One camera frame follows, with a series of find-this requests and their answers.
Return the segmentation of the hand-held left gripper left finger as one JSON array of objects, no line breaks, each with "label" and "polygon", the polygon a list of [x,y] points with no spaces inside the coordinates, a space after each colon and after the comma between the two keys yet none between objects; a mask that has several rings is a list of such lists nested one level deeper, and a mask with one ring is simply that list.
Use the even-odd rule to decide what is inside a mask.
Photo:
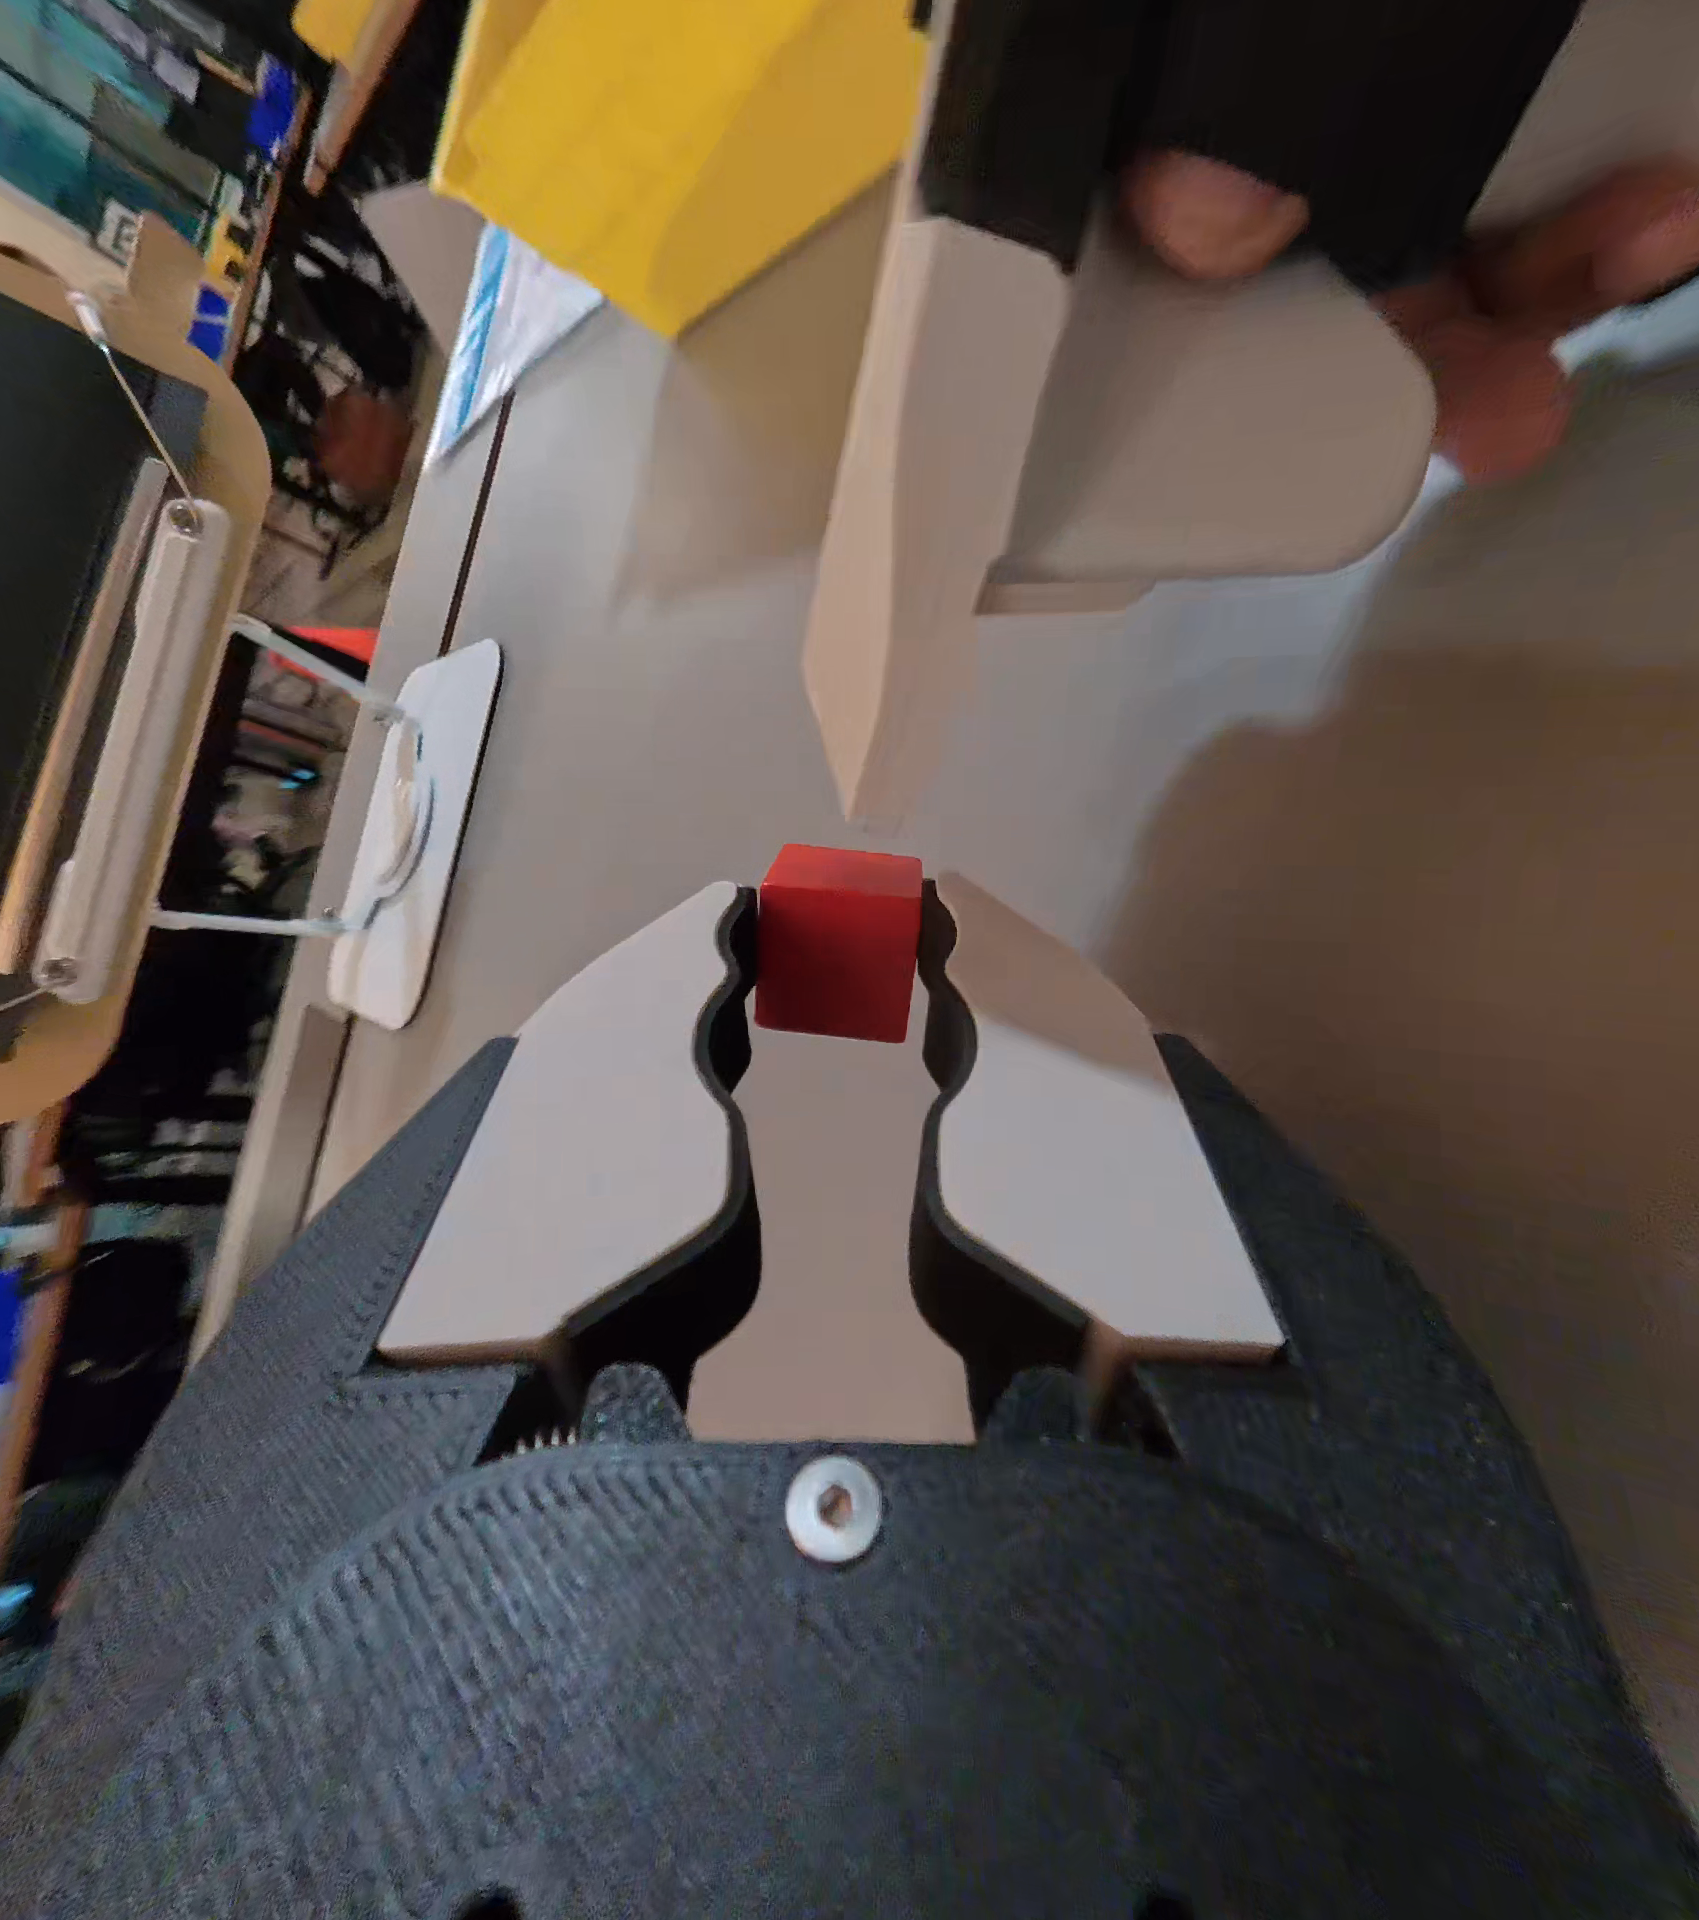
[{"label": "hand-held left gripper left finger", "polygon": [[693,1367],[735,1328],[764,1276],[751,905],[713,879],[526,1019],[383,1362]]}]

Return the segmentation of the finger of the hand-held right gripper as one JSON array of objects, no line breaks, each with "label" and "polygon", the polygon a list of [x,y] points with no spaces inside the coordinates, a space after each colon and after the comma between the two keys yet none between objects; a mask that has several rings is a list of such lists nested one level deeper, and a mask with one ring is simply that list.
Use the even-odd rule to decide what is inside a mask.
[{"label": "finger of the hand-held right gripper", "polygon": [[893,218],[803,635],[841,816],[914,810],[981,617],[1355,567],[1410,512],[1427,449],[1427,373],[1326,265],[1205,287],[1092,223],[1060,269]]}]

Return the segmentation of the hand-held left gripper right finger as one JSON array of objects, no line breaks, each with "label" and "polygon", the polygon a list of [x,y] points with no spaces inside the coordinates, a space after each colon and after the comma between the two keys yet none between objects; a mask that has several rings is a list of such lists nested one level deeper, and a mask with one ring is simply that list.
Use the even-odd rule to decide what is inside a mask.
[{"label": "hand-held left gripper right finger", "polygon": [[937,877],[914,1305],[966,1367],[1268,1367],[1281,1324],[1147,1019],[972,877]]}]

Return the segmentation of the red cube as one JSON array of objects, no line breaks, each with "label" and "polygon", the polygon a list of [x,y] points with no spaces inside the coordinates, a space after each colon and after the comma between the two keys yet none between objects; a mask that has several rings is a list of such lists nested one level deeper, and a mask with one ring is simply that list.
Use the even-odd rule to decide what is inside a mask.
[{"label": "red cube", "polygon": [[758,1028],[904,1042],[924,867],[781,847],[758,886]]}]

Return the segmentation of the yellow plastic bin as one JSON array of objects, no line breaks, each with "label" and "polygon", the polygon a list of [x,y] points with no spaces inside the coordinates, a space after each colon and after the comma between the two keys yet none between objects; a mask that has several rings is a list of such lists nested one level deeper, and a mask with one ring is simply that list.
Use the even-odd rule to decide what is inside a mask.
[{"label": "yellow plastic bin", "polygon": [[904,0],[482,0],[432,186],[682,337],[904,151]]}]

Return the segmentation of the grey desk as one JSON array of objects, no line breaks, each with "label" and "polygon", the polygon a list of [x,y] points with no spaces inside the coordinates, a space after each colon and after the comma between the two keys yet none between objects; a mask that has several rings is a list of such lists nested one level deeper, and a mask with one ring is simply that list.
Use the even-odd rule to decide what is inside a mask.
[{"label": "grey desk", "polygon": [[[777,847],[883,186],[682,348],[599,312],[424,473],[376,682],[493,635],[424,1013],[286,1009],[207,1332],[482,1041]],[[981,624],[899,847],[1087,954],[1412,1264],[1576,1539],[1699,1823],[1699,287],[1566,341],[1528,483],[1365,567]]]}]

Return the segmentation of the person's right hand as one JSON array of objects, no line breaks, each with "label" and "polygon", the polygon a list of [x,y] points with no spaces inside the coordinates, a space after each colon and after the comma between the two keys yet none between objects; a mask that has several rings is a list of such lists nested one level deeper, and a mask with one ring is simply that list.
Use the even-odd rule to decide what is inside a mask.
[{"label": "person's right hand", "polygon": [[[1199,151],[1122,166],[1122,212],[1183,281],[1248,281],[1309,235],[1309,197]],[[1550,212],[1466,244],[1373,312],[1435,386],[1435,452],[1466,483],[1529,473],[1566,434],[1557,341],[1699,269],[1699,162],[1630,162]]]}]

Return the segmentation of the white tablet stand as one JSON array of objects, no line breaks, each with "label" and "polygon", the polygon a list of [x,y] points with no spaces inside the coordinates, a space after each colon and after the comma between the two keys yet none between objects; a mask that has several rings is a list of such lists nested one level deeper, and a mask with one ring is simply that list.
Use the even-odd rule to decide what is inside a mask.
[{"label": "white tablet stand", "polygon": [[259,617],[233,617],[233,635],[331,682],[383,728],[346,895],[334,909],[295,920],[169,905],[150,905],[146,920],[157,930],[331,940],[326,999],[341,1013],[396,1032],[415,1019],[432,977],[453,867],[499,710],[499,644],[424,664],[406,674],[403,694],[383,698]]}]

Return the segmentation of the printed paper sheet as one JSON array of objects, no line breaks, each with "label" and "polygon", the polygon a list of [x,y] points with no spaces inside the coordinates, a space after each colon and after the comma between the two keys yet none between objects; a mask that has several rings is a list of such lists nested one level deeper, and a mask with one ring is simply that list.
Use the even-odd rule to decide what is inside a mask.
[{"label": "printed paper sheet", "polygon": [[580,322],[606,305],[593,287],[548,265],[518,235],[482,223],[464,322],[447,351],[426,470],[439,470]]}]

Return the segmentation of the wooden tablet holder board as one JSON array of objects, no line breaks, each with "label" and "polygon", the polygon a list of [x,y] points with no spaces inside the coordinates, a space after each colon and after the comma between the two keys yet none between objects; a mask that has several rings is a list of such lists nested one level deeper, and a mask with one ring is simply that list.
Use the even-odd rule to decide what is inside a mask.
[{"label": "wooden tablet holder board", "polygon": [[0,297],[74,326],[146,440],[0,902],[5,1124],[82,1091],[115,1047],[270,459],[230,373],[137,287],[94,305],[0,255]]}]

